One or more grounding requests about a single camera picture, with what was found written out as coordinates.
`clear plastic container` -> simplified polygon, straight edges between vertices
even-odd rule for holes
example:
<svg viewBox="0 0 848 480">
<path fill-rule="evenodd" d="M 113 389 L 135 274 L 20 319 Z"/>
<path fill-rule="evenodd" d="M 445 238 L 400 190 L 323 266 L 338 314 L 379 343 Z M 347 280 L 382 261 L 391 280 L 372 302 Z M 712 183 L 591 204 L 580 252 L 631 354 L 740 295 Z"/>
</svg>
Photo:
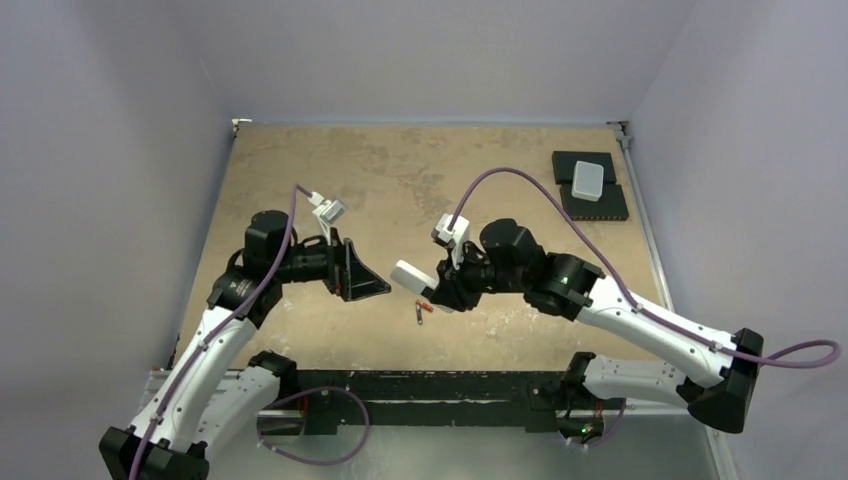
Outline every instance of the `clear plastic container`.
<svg viewBox="0 0 848 480">
<path fill-rule="evenodd" d="M 574 198 L 597 202 L 603 192 L 604 167 L 589 162 L 577 162 L 574 165 L 574 183 L 571 184 L 571 195 Z"/>
</svg>

